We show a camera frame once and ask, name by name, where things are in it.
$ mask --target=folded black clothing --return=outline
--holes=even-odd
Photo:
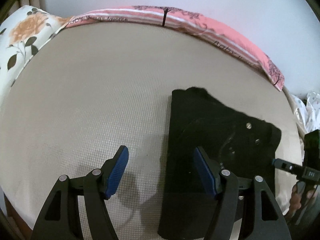
[[[193,164],[197,146],[238,177],[262,176],[274,193],[271,163],[280,139],[273,124],[225,106],[203,88],[174,90],[158,234],[169,240],[205,236],[217,203],[205,193]],[[242,208],[240,201],[236,220]]]

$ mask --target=brown floor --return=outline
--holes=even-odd
[[[16,212],[16,210],[11,205],[8,198],[4,195],[4,202],[5,207],[7,209],[7,215],[8,217],[12,217],[13,220],[16,222],[20,232],[25,237],[26,240],[29,240],[31,238],[32,230],[31,228],[25,223],[25,221],[19,216],[19,214]]]

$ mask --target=textured beige surface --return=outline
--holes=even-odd
[[[301,163],[287,99],[244,63],[194,37],[128,23],[62,31],[21,73],[0,117],[0,185],[33,227],[61,174],[83,176],[121,144],[129,163],[107,202],[119,239],[159,239],[170,95],[205,87],[227,106],[282,130],[276,157]],[[294,176],[276,173],[284,210]],[[89,228],[80,201],[85,239]]]

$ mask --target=black fabric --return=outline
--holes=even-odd
[[[197,146],[238,177],[262,176],[274,193],[271,162],[280,139],[281,131],[271,123],[225,106],[203,88],[174,90],[158,234],[169,240],[197,239],[208,229],[216,201],[205,194],[193,165]],[[240,202],[236,220],[242,208]]]

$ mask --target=blue gripper pad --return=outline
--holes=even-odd
[[[116,193],[120,180],[124,173],[124,169],[127,166],[128,160],[129,160],[129,150],[127,147],[124,147],[124,149],[118,156],[118,159],[116,160],[116,163],[113,166],[113,169],[108,177],[107,190],[105,192],[105,195],[107,196],[107,198],[110,198],[112,195]]]
[[[200,176],[202,185],[207,194],[215,197],[217,195],[216,191],[216,181],[210,168],[202,156],[200,150],[196,148],[193,152],[193,162]]]

